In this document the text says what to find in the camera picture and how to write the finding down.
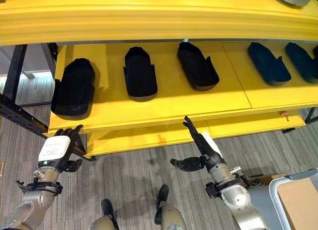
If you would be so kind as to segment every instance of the yellow shelving unit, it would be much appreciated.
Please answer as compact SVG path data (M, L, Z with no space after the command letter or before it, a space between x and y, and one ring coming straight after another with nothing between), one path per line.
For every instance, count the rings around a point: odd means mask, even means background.
M96 72L91 114L78 121L51 113L49 133L83 124L82 133L123 130L181 123L188 115L194 121L273 113L318 105L318 85L299 76L282 52L287 43L268 43L283 60L292 80L280 87L267 85L247 54L248 43L194 42L205 56L211 56L220 82L211 90L192 89L177 59L177 42L127 43L61 46L56 78L75 58L87 58ZM130 47L142 46L155 65L158 94L148 102L132 101L126 91L123 67ZM315 45L305 44L308 51Z
M289 112L289 121L279 112L248 116L220 118L195 122L198 132L210 133L213 138L223 138L251 133L267 132L305 123L298 111ZM181 123L128 130L101 131L88 134L86 157L151 147L192 142L190 133Z
M221 43L197 42L211 60L220 82L211 90L192 89L177 58L179 43L71 45L60 47L56 78L75 58L87 58L96 72L91 114L69 121L51 113L49 133L59 128L83 124L83 133L180 123L185 115L205 120L215 113L250 109L248 99L236 77ZM130 47L142 46L155 65L158 93L148 102L132 101L126 91L123 67Z
M0 45L145 39L317 41L318 1L6 0Z

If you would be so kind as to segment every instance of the metal bracket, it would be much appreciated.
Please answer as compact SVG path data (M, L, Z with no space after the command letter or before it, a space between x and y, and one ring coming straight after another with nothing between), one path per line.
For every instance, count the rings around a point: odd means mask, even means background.
M2 94L0 94L0 114L15 124L46 138L43 133L48 131L48 127Z
M27 45L15 46L8 70L8 76L4 85L3 94L12 102L15 102L26 48Z
M307 116L307 118L305 119L305 123L306 123L306 124L310 124L310 123L313 123L313 122L318 121L318 116L312 118L312 115L313 115L315 109L316 109L315 107L313 107L313 108L310 109L310 111L309 111L309 113L308 113L308 116Z
M52 78L55 77L56 60L58 55L58 46L56 43L41 44L46 61L48 62Z

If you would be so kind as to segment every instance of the robotic arm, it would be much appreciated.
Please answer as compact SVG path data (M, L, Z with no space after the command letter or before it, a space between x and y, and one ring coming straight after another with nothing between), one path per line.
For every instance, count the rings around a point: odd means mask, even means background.
M220 197L229 207L241 230L268 230L264 220L252 206L248 191L241 186L245 182L250 186L240 167L229 169L219 153L213 150L204 136L199 134L191 120L185 116L184 126L201 152L200 157L184 160L171 159L170 163L181 171L197 171L206 167L212 182L206 185L210 198Z
M62 185L57 182L63 171L76 172L82 160L69 160L79 138L82 125L72 129L59 129L48 138L39 154L38 169L33 172L33 183L24 186L21 204L15 209L1 230L36 230L43 222L46 211L61 194Z

